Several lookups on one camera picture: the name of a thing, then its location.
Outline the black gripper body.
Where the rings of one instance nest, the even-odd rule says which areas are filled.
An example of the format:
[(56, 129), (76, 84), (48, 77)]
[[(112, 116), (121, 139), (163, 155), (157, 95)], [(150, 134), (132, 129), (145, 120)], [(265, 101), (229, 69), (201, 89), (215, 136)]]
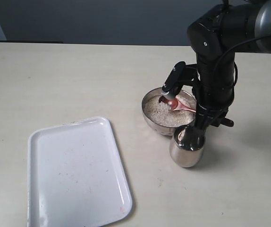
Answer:
[(226, 108), (234, 99), (235, 63), (224, 63), (218, 67), (215, 64), (189, 64), (180, 80), (193, 87), (193, 95), (202, 106)]

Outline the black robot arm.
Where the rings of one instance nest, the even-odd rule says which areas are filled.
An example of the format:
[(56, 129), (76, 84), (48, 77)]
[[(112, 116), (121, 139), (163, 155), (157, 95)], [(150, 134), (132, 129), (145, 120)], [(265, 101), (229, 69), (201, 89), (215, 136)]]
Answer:
[(237, 52), (271, 54), (271, 0), (250, 0), (232, 6), (214, 6), (187, 29), (195, 64), (178, 62), (162, 86), (171, 100), (183, 86), (191, 86), (196, 99), (194, 131), (209, 126), (233, 126), (226, 118), (234, 100), (238, 69)]

